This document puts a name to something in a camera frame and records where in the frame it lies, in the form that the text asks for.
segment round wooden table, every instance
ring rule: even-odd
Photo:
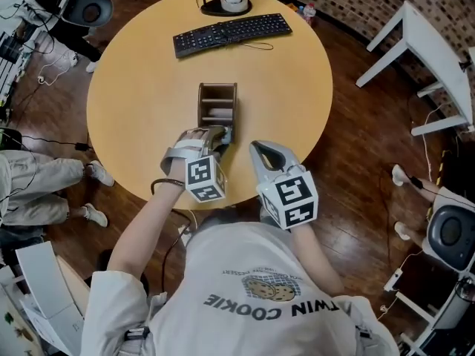
[[[221,167],[224,200],[197,203],[184,193],[175,208],[221,208],[256,195],[249,143],[291,148],[303,161],[320,138],[332,104],[325,49],[313,29],[277,0],[251,0],[247,16],[281,13],[293,33],[176,59],[172,36],[227,18],[203,15],[195,0],[162,0],[134,17],[109,44],[88,93],[88,130],[101,163],[124,188],[148,200],[164,177],[160,161],[186,129],[197,126],[198,85],[237,82],[236,144]]]

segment white box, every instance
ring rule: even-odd
[[[282,229],[317,218],[318,193],[309,171],[263,182],[256,190],[264,208]]]
[[[72,304],[60,313],[47,319],[42,316],[38,307],[34,306],[34,299],[30,296],[21,300],[24,312],[38,332],[39,336],[49,344],[70,356],[79,356],[81,353],[81,337],[84,319],[77,307]]]
[[[74,303],[49,241],[17,249],[16,256],[43,317],[50,318]]]
[[[30,294],[21,304],[39,335],[70,356],[81,353],[84,318],[74,304],[50,242],[16,251]]]
[[[186,190],[200,203],[226,197],[226,176],[213,156],[186,160]]]

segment wristband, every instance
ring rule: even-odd
[[[178,179],[172,179],[172,178],[159,178],[159,179],[156,179],[155,181],[153,181],[150,185],[150,189],[151,189],[151,194],[152,195],[155,195],[155,185],[157,183],[170,183],[172,185],[176,185],[176,186],[179,186],[181,188],[185,188],[185,183],[184,182],[181,182],[179,181]]]

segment brick wall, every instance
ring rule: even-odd
[[[313,2],[315,7],[334,19],[343,22],[358,33],[372,39],[398,10],[404,0],[298,0]],[[445,37],[462,60],[468,58],[467,49],[475,46],[475,0],[408,0],[429,22]],[[396,30],[380,45],[384,51],[392,47],[401,38]],[[420,85],[432,82],[433,76],[417,61],[415,56],[405,54],[399,63]],[[472,91],[475,91],[475,72],[468,71]],[[436,104],[449,102],[443,91],[431,94]],[[441,111],[446,116],[456,114],[451,105],[444,105]]]

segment small bottle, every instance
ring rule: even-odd
[[[312,26],[313,18],[317,14],[317,10],[315,9],[313,3],[307,4],[302,13],[304,14],[304,20],[307,22],[307,24]]]
[[[305,19],[305,16],[304,16],[304,6],[303,6],[303,5],[301,5],[300,7],[298,7],[297,14],[298,14],[302,19]]]

